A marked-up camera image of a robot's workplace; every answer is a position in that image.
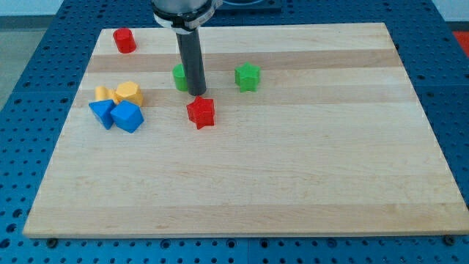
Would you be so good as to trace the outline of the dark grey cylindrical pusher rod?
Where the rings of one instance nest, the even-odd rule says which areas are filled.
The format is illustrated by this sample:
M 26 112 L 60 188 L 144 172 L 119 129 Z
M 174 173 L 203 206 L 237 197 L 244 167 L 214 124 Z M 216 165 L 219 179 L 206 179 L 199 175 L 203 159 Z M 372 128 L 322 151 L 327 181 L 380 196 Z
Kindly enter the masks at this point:
M 189 34 L 177 34 L 183 70 L 192 96 L 203 95 L 207 90 L 202 58 L 199 31 L 195 29 Z

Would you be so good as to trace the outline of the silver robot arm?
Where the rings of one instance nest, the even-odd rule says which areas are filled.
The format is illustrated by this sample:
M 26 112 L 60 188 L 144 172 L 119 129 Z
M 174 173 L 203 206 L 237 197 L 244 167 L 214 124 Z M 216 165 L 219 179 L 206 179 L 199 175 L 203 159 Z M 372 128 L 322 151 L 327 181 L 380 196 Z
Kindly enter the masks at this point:
M 208 22 L 222 0 L 151 0 L 155 21 L 177 36 L 188 93 L 203 95 L 207 90 L 199 38 L 199 27 Z

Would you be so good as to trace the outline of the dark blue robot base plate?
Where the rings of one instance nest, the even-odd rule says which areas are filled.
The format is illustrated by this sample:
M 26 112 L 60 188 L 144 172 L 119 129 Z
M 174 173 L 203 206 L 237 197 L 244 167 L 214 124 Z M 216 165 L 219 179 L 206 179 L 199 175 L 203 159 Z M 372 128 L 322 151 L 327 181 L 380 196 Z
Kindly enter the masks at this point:
M 282 4 L 282 0 L 223 0 L 216 12 L 280 12 Z

